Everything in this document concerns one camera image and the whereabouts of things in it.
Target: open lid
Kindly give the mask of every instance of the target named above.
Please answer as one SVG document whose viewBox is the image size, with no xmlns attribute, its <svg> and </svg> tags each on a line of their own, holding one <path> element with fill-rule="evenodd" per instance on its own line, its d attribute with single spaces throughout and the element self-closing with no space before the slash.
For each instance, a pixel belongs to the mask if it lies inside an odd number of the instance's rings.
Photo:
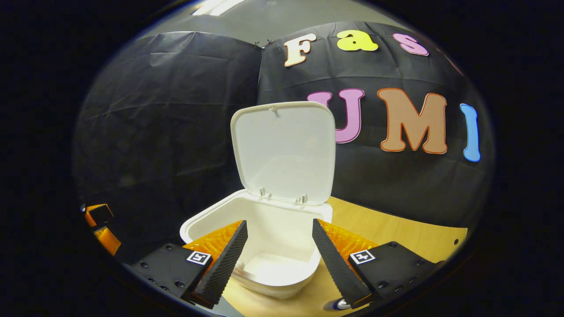
<svg viewBox="0 0 564 317">
<path fill-rule="evenodd" d="M 257 196 L 307 205 L 326 202 L 335 170 L 335 120 L 317 102 L 258 105 L 231 118 L 243 186 Z"/>
</svg>

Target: lid hinge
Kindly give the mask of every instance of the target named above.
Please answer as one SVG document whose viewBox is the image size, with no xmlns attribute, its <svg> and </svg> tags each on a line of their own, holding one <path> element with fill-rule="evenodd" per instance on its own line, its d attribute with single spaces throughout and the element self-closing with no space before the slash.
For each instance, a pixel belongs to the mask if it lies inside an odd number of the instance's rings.
<svg viewBox="0 0 564 317">
<path fill-rule="evenodd" d="M 296 205 L 303 206 L 307 201 L 307 195 L 300 195 L 296 198 Z"/>
<path fill-rule="evenodd" d="M 258 198 L 258 200 L 262 200 L 262 199 L 269 200 L 270 196 L 272 196 L 272 195 L 269 192 L 267 192 L 264 187 L 262 187 L 261 188 L 261 196 Z"/>
</svg>

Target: wooden table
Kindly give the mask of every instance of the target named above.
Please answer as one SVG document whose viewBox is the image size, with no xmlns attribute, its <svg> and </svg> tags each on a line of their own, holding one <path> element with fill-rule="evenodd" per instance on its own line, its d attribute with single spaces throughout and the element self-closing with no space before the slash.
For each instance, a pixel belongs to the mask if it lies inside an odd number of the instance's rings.
<svg viewBox="0 0 564 317">
<path fill-rule="evenodd" d="M 328 202 L 333 207 L 332 223 L 336 226 L 378 244 L 397 241 L 431 262 L 445 260 L 451 256 L 464 242 L 468 232 L 467 228 L 435 226 L 388 215 L 334 197 Z M 227 283 L 223 296 L 245 317 L 337 317 L 354 311 L 323 310 L 326 303 L 341 297 L 323 260 L 312 281 L 288 300 L 276 300 L 252 292 L 239 285 L 233 278 Z"/>
</svg>

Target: letter m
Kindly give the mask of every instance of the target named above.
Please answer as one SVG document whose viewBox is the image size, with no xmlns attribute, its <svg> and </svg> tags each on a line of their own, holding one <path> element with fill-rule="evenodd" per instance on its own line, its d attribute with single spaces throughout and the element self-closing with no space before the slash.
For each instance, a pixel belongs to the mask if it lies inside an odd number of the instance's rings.
<svg viewBox="0 0 564 317">
<path fill-rule="evenodd" d="M 431 154 L 447 152 L 444 121 L 447 100 L 443 96 L 427 94 L 421 113 L 417 113 L 417 109 L 401 89 L 381 89 L 378 97 L 384 100 L 387 108 L 387 138 L 380 144 L 384 151 L 400 152 L 406 148 L 406 143 L 402 140 L 403 129 L 412 150 L 419 148 L 427 134 L 423 151 Z"/>
</svg>

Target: blue letter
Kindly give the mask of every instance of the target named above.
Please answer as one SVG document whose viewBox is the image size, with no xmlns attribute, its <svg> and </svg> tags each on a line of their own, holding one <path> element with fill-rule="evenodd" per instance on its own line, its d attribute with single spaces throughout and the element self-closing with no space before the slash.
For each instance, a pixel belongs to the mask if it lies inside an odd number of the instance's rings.
<svg viewBox="0 0 564 317">
<path fill-rule="evenodd" d="M 460 109 L 466 117 L 466 127 L 468 128 L 468 144 L 464 149 L 464 157 L 470 162 L 480 160 L 480 150 L 478 149 L 478 114 L 474 108 L 462 103 Z"/>
</svg>

